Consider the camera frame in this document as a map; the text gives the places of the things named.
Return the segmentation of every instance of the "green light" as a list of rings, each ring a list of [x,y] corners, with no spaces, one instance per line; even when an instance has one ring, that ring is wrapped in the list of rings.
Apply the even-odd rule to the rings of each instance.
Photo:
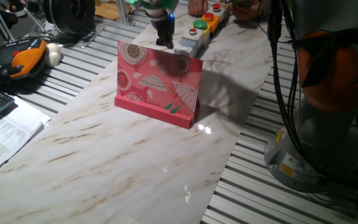
[[[135,4],[135,3],[137,3],[139,0],[128,0],[128,3],[129,4]]]

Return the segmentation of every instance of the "orange device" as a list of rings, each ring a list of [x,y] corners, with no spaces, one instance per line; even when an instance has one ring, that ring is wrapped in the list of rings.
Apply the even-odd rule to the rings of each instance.
[[[36,76],[45,65],[44,40],[31,37],[0,47],[0,83]]]
[[[206,23],[210,26],[211,33],[213,33],[219,25],[219,16],[215,16],[210,12],[204,14],[201,19],[206,21]]]

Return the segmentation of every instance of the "warning label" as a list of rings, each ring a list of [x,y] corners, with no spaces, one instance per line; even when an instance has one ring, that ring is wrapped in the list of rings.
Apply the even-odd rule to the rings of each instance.
[[[280,170],[297,180],[307,183],[314,184],[319,178],[319,174],[307,162],[303,162],[288,153],[285,153]]]

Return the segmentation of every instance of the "white ball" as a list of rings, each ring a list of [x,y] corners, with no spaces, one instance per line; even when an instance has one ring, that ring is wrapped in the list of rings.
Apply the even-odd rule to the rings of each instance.
[[[62,57],[62,51],[60,47],[56,44],[48,44],[46,51],[46,64],[49,67],[54,67],[59,64],[59,61]]]
[[[48,50],[52,53],[52,52],[56,52],[61,54],[62,51],[60,51],[60,47],[57,44],[48,44],[47,45]]]
[[[60,57],[61,55],[56,52],[50,53],[47,57],[47,65],[49,67],[54,67],[58,65],[60,61]]]

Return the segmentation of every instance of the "book cover illustration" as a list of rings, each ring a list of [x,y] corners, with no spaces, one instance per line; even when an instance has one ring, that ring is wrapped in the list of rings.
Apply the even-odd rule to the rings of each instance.
[[[195,117],[203,61],[118,43],[117,95]]]

